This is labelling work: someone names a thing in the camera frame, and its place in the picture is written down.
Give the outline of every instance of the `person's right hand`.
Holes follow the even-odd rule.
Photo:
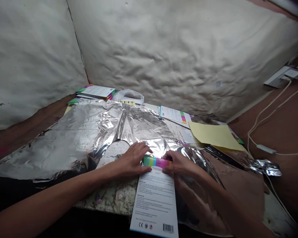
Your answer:
[[[201,169],[194,162],[182,155],[180,152],[169,150],[162,157],[166,160],[173,161],[172,165],[163,168],[162,172],[165,174],[177,173],[179,175],[192,176],[196,171]]]

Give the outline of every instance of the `electrical socket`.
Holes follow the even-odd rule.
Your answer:
[[[268,85],[274,88],[282,88],[288,83],[288,80],[285,80],[285,78],[287,78],[285,77],[285,75],[289,79],[295,78],[298,76],[298,70],[288,66],[284,66],[276,73],[274,73],[274,75],[271,76],[266,82],[264,82],[264,85]]]

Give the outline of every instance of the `white cable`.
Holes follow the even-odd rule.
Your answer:
[[[250,131],[247,133],[247,151],[250,153],[250,151],[249,151],[249,139],[255,144],[255,145],[257,145],[255,142],[254,142],[254,140],[251,138],[251,136],[250,136],[250,134],[253,132],[253,131],[255,131],[256,130],[256,128],[259,126],[259,124],[261,123],[261,122],[263,122],[264,120],[266,120],[267,118],[269,118],[271,115],[273,115],[274,113],[275,113],[275,111],[277,111],[277,109],[278,108],[280,108],[282,105],[284,105],[286,102],[288,102],[293,96],[295,96],[297,93],[298,93],[298,90],[295,92],[295,93],[293,93],[289,98],[287,98],[287,100],[285,100],[282,104],[280,104],[278,107],[276,107],[276,109],[274,110],[274,111],[272,111],[272,113],[269,115],[269,116],[267,116],[267,117],[265,117],[264,119],[262,119],[259,123],[257,123],[257,120],[258,120],[258,117],[259,117],[259,115],[261,114],[261,113],[263,113],[274,101],[276,101],[276,99],[277,98],[279,98],[283,93],[284,93],[284,91],[288,88],[288,86],[291,84],[291,81],[289,81],[289,83],[288,83],[288,85],[285,87],[285,89],[267,106],[267,107],[265,107],[264,108],[264,110],[262,110],[259,114],[258,114],[258,116],[257,116],[257,118],[256,118],[256,120],[255,120],[255,124],[254,124],[254,126],[250,129]],[[298,154],[298,153],[295,153],[295,154],[279,154],[279,155],[296,155],[296,154]]]
[[[262,122],[262,121],[264,121],[264,120],[266,120],[267,118],[269,118],[278,108],[280,108],[282,105],[284,105],[287,101],[289,101],[294,95],[296,95],[297,93],[298,93],[298,90],[295,92],[295,93],[293,93],[287,100],[285,100],[282,104],[280,104],[268,117],[266,117],[266,118],[264,118],[264,119],[262,119],[259,123],[257,123],[257,120],[258,120],[258,118],[259,118],[259,116],[260,116],[260,114],[262,114],[270,105],[272,105],[272,103],[274,102],[274,101],[276,101],[276,99],[277,98],[279,98],[284,92],[285,92],[285,90],[289,87],[289,85],[291,84],[291,81],[289,81],[289,83],[288,83],[288,85],[285,87],[285,89],[270,103],[270,104],[268,104],[268,106],[267,107],[265,107],[264,108],[264,110],[262,110],[259,114],[258,114],[258,116],[257,116],[257,118],[256,118],[256,120],[255,120],[255,124],[254,124],[254,126],[250,129],[250,131],[247,133],[247,151],[248,151],[248,153],[251,155],[251,153],[250,153],[250,151],[249,151],[249,139],[255,144],[255,145],[257,145],[255,142],[254,142],[254,140],[251,138],[251,136],[250,136],[250,134],[257,128],[257,126]],[[295,154],[279,154],[279,153],[276,153],[276,154],[278,154],[278,155],[298,155],[298,153],[295,153]],[[271,182],[271,180],[270,180],[270,178],[269,178],[269,176],[267,176],[266,175],[266,177],[268,178],[268,181],[269,181],[269,183],[271,184],[271,187],[272,187],[272,190],[274,191],[274,194],[275,194],[275,196],[276,196],[276,199],[280,202],[280,204],[281,204],[281,206],[284,208],[284,210],[285,210],[285,212],[289,215],[289,217],[292,219],[292,221],[293,222],[295,222],[296,223],[296,221],[294,220],[294,218],[290,215],[290,213],[288,212],[288,210],[286,209],[286,207],[284,206],[284,204],[282,203],[282,201],[280,200],[280,198],[278,197],[278,195],[277,195],[277,193],[276,193],[276,191],[275,191],[275,189],[274,189],[274,186],[273,186],[273,184],[272,184],[272,182]]]
[[[256,117],[256,120],[255,120],[255,123],[254,123],[254,125],[253,125],[253,127],[249,130],[249,132],[247,133],[247,151],[249,152],[249,139],[251,139],[251,141],[255,144],[255,145],[257,145],[254,141],[253,141],[253,139],[251,138],[251,136],[250,136],[250,134],[256,129],[256,127],[257,127],[257,120],[258,120],[258,118],[259,118],[259,116],[270,106],[270,105],[272,105],[285,91],[286,91],[286,89],[290,86],[290,84],[291,84],[291,81],[289,81],[289,83],[287,84],[287,86],[284,88],[284,90],[273,100],[273,101],[271,101],[271,103],[270,104],[268,104],[268,106],[267,107],[265,107],[258,115],[257,115],[257,117]]]
[[[298,153],[295,153],[295,154],[279,154],[279,153],[275,153],[275,154],[278,154],[278,155],[298,155]]]
[[[277,193],[276,193],[276,191],[275,191],[275,189],[274,189],[274,186],[273,186],[273,184],[272,184],[272,182],[271,182],[269,176],[266,175],[266,177],[268,178],[268,181],[269,181],[269,183],[271,184],[272,190],[274,191],[274,194],[275,194],[277,200],[280,202],[281,206],[285,209],[286,213],[288,214],[288,216],[290,216],[290,218],[292,219],[292,221],[293,221],[294,223],[296,223],[295,219],[292,218],[292,216],[291,216],[290,213],[287,211],[286,207],[284,206],[284,204],[281,202],[280,198],[278,197],[278,195],[277,195]]]

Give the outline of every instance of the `yellow paper sheet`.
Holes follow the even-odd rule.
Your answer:
[[[66,108],[66,110],[65,110],[65,112],[64,112],[64,115],[65,115],[66,113],[68,113],[71,109],[72,109],[72,106],[67,106],[67,108]]]
[[[233,150],[245,150],[232,136],[227,125],[215,126],[189,122],[193,135],[202,143],[225,147]]]

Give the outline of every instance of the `textured white wall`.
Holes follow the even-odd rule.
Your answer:
[[[246,0],[68,3],[92,83],[188,113],[228,119],[298,53],[298,22]]]
[[[0,130],[87,84],[66,0],[0,0]]]

